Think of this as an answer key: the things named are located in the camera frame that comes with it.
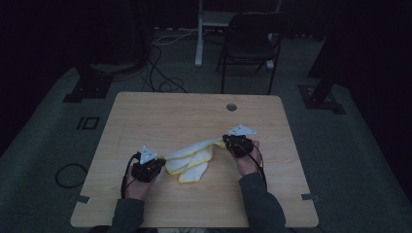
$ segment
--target floor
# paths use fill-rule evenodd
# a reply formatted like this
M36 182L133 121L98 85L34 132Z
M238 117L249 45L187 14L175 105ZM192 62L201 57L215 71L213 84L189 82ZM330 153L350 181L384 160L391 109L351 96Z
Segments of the floor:
M195 32L156 31L185 35L163 39L153 48L151 62L168 79L190 93L219 93L221 73L216 65L222 36L205 35L202 67L194 67ZM284 41L272 95L281 97L296 148L311 192L319 197L315 207L320 228L295 228L295 232L412 232L412 207L366 126L350 92L334 86L332 93L346 115L305 108L297 86L316 85L307 74L323 42L311 38ZM104 72L127 66L96 65ZM0 232L87 232L75 228L70 217L81 187L62 188L54 181L67 164L90 165L111 106L120 91L155 89L183 92L148 65L128 75L115 76L105 99L62 103L79 76L71 69L63 75L0 158ZM226 93L264 94L270 72L229 67ZM78 129L82 117L99 117L92 130ZM79 183L86 177L79 168L64 170L63 183Z

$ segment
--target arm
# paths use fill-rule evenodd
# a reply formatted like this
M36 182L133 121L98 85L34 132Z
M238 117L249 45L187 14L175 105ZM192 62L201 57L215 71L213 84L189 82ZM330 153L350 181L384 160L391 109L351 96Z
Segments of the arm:
M258 141L253 141L258 148ZM261 157L256 149L251 156L260 164ZM242 178L239 184L243 196L243 205L251 231L254 233L287 232L285 215L278 200L267 192L257 165L249 156L235 158Z
M150 183L134 181L131 174L128 174L126 183L130 183L130 185L125 190L125 199L118 200L109 233L137 232L143 222L145 200L154 182L155 179Z

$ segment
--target gray sleeve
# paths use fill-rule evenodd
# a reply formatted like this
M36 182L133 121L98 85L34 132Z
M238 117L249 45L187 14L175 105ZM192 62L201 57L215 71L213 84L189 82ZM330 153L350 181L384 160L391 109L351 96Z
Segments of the gray sleeve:
M137 199L119 199L108 233L137 232L143 222L145 202Z
M254 233L288 232L285 215L275 196L266 191L259 173L252 173L239 180L243 205L249 226Z

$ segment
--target chair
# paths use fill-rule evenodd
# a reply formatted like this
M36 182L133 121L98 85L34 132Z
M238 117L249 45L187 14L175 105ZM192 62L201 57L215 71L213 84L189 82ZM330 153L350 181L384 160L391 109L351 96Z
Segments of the chair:
M222 64L222 88L226 65L259 64L257 72L267 60L273 60L267 94L273 85L281 41L292 27L292 17L287 13L245 12L236 14L224 32L224 42L217 72Z

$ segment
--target table top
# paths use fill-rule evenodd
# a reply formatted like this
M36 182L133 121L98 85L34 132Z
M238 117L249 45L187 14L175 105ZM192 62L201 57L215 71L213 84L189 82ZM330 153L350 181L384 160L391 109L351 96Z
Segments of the table top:
M234 112L226 108L235 104ZM318 216L292 133L276 96L121 92L109 115L81 195L74 226L111 225L121 179L132 154L143 146L165 155L205 139L220 137L239 124L257 131L268 191L279 200L287 227L314 227ZM179 183L163 168L145 205L142 227L247 227L230 153L215 147L198 183Z

